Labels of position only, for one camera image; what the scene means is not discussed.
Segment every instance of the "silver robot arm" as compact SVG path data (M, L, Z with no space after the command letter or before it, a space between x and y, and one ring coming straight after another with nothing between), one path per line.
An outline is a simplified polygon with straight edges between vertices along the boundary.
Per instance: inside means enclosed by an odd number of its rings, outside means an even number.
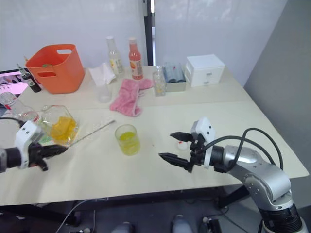
M178 158L171 153L159 155L172 165L192 172L194 165L213 166L215 171L227 172L239 179L257 205L267 233L309 233L303 219L295 207L291 182L286 173L276 165L267 163L261 155L247 147L242 147L236 164L229 171L238 151L236 146L212 146L203 150L214 140L215 131L206 117L193 124L190 133L176 132L172 137L190 141L191 159Z

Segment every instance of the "white tissue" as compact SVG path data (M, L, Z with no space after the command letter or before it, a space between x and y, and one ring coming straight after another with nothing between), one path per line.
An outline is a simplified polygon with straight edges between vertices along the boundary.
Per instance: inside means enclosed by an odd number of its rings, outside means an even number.
M96 86L110 84L111 81L116 78L115 74L111 70L110 65L107 63L102 63L99 67L96 68L88 68L88 70Z

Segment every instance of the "plastic storage box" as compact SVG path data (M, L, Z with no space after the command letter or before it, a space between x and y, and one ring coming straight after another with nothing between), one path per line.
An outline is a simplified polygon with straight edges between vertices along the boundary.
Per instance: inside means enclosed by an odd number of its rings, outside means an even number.
M40 49L26 67L51 94L79 89L84 70L73 44L48 45Z
M187 57L185 76L192 87L217 84L224 68L224 63L214 54Z

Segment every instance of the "table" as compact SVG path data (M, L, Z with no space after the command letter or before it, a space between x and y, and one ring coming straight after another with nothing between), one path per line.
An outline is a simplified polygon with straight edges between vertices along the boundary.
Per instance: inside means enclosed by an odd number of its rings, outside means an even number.
M152 67L144 67L150 78ZM115 96L121 81L111 85ZM242 135L249 127L265 130L276 141L283 154L284 170L290 178L309 173L295 153L279 135L267 117L247 95L227 70L219 85L187 87L185 92L167 93L154 97L153 89L146 90L138 104L143 111L138 117L126 117L108 109L108 104L97 102L94 87L86 75L81 88L72 94L50 95L32 93L28 88L19 99L38 110L44 104L63 104L73 117L79 119L79 139L110 119L116 123L71 147L64 154L48 160L49 171L39 168L9 169L0 175L0 205L94 199L170 190L214 187L239 184L234 177L196 166L192 174L162 160L159 152L171 152L189 159L189 151L179 151L170 133L189 132L194 121L207 116L216 130L216 138ZM122 124L133 124L141 142L139 154L125 156L114 137ZM15 122L0 121L1 145L12 147L17 130ZM259 133L249 138L265 147L278 164L271 143ZM239 141L220 145L238 145Z

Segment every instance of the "juice bottle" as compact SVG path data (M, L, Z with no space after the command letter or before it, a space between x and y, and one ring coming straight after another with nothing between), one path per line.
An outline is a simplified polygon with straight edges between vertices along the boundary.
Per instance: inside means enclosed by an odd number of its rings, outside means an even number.
M137 48L137 41L135 37L129 38L130 42L130 66L132 69L132 78L135 80L140 80L143 78L142 67L141 67L141 55Z
M108 49L109 49L109 63L112 68L112 71L116 75L116 77L121 76L124 73L124 68L121 61L120 53L117 49L115 39L113 36L106 37Z

